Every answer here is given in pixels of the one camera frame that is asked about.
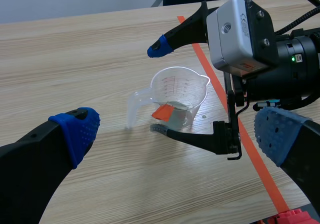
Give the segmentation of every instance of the screw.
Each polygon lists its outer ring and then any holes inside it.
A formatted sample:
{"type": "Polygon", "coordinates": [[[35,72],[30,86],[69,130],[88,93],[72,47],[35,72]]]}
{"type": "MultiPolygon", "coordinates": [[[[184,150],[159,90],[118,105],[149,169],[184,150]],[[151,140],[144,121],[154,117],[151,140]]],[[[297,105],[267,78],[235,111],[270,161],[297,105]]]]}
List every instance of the screw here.
{"type": "Polygon", "coordinates": [[[263,48],[267,48],[267,47],[270,46],[270,42],[269,42],[269,40],[267,38],[265,38],[265,39],[262,40],[261,45],[262,45],[263,48]]]}
{"type": "Polygon", "coordinates": [[[260,10],[260,11],[258,11],[257,13],[256,13],[256,18],[257,19],[262,19],[262,18],[264,18],[265,17],[265,13],[262,11],[262,10],[260,10]]]}

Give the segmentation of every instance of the blue textured grip pad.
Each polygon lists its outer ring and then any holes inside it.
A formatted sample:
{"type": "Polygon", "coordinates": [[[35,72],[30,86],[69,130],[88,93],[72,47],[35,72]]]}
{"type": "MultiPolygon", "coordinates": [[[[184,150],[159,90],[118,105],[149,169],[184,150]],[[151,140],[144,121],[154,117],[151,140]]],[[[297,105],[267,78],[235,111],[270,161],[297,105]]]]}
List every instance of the blue textured grip pad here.
{"type": "Polygon", "coordinates": [[[169,45],[166,37],[164,35],[160,36],[159,38],[160,41],[160,48],[157,50],[153,50],[152,47],[150,46],[149,49],[147,50],[147,55],[150,58],[160,58],[163,57],[169,53],[172,53],[174,50],[171,48],[169,45]]]}
{"type": "Polygon", "coordinates": [[[254,120],[259,147],[277,167],[286,159],[303,123],[310,118],[276,107],[265,107],[254,120]]]}
{"type": "Polygon", "coordinates": [[[80,107],[88,111],[84,120],[77,119],[73,115],[60,113],[50,116],[49,121],[60,124],[64,140],[66,142],[73,169],[84,159],[89,145],[96,139],[100,126],[99,114],[90,107],[80,107]]]}

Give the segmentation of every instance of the orange tape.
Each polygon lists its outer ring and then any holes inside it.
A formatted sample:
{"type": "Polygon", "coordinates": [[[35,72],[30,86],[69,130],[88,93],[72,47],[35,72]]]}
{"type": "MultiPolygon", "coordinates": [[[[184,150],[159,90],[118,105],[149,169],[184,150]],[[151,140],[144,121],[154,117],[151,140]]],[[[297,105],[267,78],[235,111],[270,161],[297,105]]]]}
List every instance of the orange tape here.
{"type": "MultiPolygon", "coordinates": [[[[184,16],[178,16],[177,17],[180,23],[183,23],[185,21],[184,16]]],[[[228,112],[227,107],[227,98],[226,98],[226,92],[223,89],[220,81],[218,80],[211,64],[209,63],[204,51],[201,49],[200,45],[198,43],[192,44],[193,50],[195,54],[197,55],[205,73],[207,76],[211,79],[212,86],[219,97],[224,109],[226,112],[228,112]]],[[[281,195],[275,181],[273,180],[272,176],[270,175],[264,161],[262,160],[261,156],[259,155],[254,143],[252,142],[245,126],[239,119],[239,131],[240,136],[242,140],[242,144],[248,153],[249,158],[251,159],[251,162],[258,173],[267,193],[269,194],[276,210],[278,213],[286,212],[289,210],[289,207],[281,195]]]]}

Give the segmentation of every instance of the table surface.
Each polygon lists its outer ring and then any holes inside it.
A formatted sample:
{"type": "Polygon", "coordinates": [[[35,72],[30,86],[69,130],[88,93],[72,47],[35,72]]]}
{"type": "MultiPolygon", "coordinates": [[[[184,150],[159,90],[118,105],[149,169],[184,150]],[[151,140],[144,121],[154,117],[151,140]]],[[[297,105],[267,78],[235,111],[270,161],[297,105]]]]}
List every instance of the table surface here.
{"type": "MultiPolygon", "coordinates": [[[[254,0],[278,30],[309,11],[305,0],[254,0]]],[[[218,7],[224,1],[209,2],[218,7]]],[[[147,48],[188,17],[199,3],[0,25],[0,145],[15,142],[49,116],[78,107],[100,113],[90,152],[53,195],[43,224],[250,223],[277,213],[246,151],[238,161],[149,132],[152,106],[125,129],[127,100],[167,67],[204,70],[191,45],[162,58],[147,48]]],[[[315,28],[320,16],[301,27],[315,28]]],[[[209,50],[202,45],[206,56],[209,50]]],[[[223,74],[215,70],[220,82],[223,74]]],[[[299,114],[320,121],[320,103],[299,114]]],[[[210,134],[212,121],[227,114],[210,85],[193,133],[210,134]]],[[[293,181],[260,151],[255,112],[240,119],[288,206],[309,201],[293,181]]]]}

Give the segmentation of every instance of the measuring cup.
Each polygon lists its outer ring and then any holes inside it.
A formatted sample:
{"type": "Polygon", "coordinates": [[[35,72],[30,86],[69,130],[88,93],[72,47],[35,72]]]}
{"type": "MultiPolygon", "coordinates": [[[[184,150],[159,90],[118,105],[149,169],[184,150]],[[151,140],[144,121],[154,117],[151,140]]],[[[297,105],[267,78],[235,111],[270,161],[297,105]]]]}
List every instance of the measuring cup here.
{"type": "Polygon", "coordinates": [[[174,107],[169,121],[161,121],[169,128],[178,130],[190,125],[207,97],[209,83],[209,77],[186,67],[173,66],[159,71],[150,87],[129,97],[127,128],[135,125],[137,110],[149,104],[154,104],[156,110],[165,104],[174,107]]]}

